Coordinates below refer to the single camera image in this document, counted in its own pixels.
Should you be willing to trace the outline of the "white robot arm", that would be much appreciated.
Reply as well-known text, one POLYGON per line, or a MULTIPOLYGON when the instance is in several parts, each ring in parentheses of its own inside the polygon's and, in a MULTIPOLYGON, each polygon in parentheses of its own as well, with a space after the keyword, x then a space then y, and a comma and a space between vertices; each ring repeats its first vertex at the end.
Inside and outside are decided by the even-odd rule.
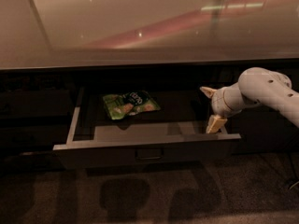
POLYGON ((231 86, 201 87, 200 91, 210 99, 213 110, 206 133, 216 133, 231 116, 259 105, 276 110, 299 127, 299 93, 292 89, 291 80, 279 72, 253 67, 242 72, 231 86))

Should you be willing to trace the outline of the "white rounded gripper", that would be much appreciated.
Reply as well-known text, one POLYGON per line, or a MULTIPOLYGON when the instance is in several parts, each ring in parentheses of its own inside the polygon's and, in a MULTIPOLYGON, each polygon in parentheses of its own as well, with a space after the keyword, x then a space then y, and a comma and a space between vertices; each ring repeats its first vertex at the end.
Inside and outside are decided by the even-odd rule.
POLYGON ((206 133, 216 133, 227 122, 227 118, 236 115, 243 109, 243 99, 237 86, 212 89, 202 86, 200 91, 211 99, 212 110, 207 122, 206 133))

